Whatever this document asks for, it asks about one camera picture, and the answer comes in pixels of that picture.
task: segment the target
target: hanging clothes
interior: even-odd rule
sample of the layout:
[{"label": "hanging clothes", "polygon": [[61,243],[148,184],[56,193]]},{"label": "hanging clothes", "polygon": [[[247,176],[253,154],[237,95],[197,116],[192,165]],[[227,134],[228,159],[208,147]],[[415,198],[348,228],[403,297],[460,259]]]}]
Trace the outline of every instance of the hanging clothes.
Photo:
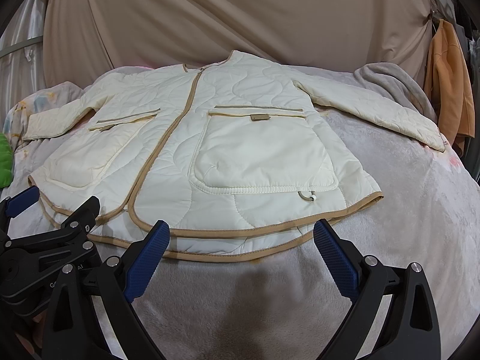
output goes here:
[{"label": "hanging clothes", "polygon": [[475,136],[475,109],[455,28],[443,19],[430,44],[424,91],[438,116],[440,132],[462,155],[465,137]]}]

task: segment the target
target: white quilted jacket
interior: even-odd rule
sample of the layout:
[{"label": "white quilted jacket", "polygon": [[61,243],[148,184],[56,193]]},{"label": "white quilted jacket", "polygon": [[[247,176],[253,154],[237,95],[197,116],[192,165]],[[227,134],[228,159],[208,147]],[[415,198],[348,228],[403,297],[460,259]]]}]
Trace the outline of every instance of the white quilted jacket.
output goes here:
[{"label": "white quilted jacket", "polygon": [[[435,124],[415,111],[235,51],[201,69],[112,73],[80,99],[32,115],[24,139],[61,135],[97,111],[30,181],[52,217],[97,196],[104,226],[93,239],[123,245],[162,219],[173,257],[270,254],[309,239],[316,220],[382,197],[312,102],[445,149]],[[225,253],[223,243],[239,239],[242,247]]]}]

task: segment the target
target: fleece blanket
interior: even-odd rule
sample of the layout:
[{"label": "fleece blanket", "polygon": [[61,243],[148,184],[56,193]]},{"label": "fleece blanket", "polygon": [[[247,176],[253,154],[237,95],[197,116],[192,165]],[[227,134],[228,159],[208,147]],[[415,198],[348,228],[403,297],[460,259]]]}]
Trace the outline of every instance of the fleece blanket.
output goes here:
[{"label": "fleece blanket", "polygon": [[[378,204],[335,224],[335,231],[385,264],[422,264],[440,323],[442,358],[447,359],[480,312],[479,186],[448,145],[440,153],[340,111],[321,111],[385,193]],[[24,175],[66,138],[33,141],[18,149],[14,182],[2,197],[24,189]],[[36,204],[12,220],[10,230],[12,237],[21,237],[51,226]],[[98,249],[103,259],[123,253],[110,245]],[[361,355],[375,343],[387,300]],[[95,306],[113,353],[122,357],[99,299]],[[251,262],[164,259],[133,306],[171,360],[309,360],[332,337],[350,301],[340,296],[309,241]]]}]

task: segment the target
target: green cushion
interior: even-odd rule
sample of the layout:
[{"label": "green cushion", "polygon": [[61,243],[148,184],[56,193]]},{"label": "green cushion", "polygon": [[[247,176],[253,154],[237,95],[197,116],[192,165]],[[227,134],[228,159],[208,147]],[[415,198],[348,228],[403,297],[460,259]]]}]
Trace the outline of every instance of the green cushion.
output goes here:
[{"label": "green cushion", "polygon": [[5,135],[0,133],[0,188],[8,187],[14,179],[11,166],[14,155]]}]

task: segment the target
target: jacket sleeve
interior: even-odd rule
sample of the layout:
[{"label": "jacket sleeve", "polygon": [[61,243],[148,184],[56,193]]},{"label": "jacket sleeve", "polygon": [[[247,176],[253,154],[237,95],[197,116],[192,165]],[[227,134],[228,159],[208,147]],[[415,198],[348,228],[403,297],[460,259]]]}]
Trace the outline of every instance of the jacket sleeve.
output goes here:
[{"label": "jacket sleeve", "polygon": [[368,89],[319,76],[309,76],[291,67],[286,67],[285,72],[293,84],[306,92],[315,104],[348,112],[360,119],[414,138],[433,149],[445,151],[437,125],[417,111],[402,107]]},{"label": "jacket sleeve", "polygon": [[94,84],[79,99],[60,108],[30,115],[23,140],[54,138],[65,134],[90,110],[96,112],[103,107],[116,94],[123,77],[123,74],[111,73]]}]

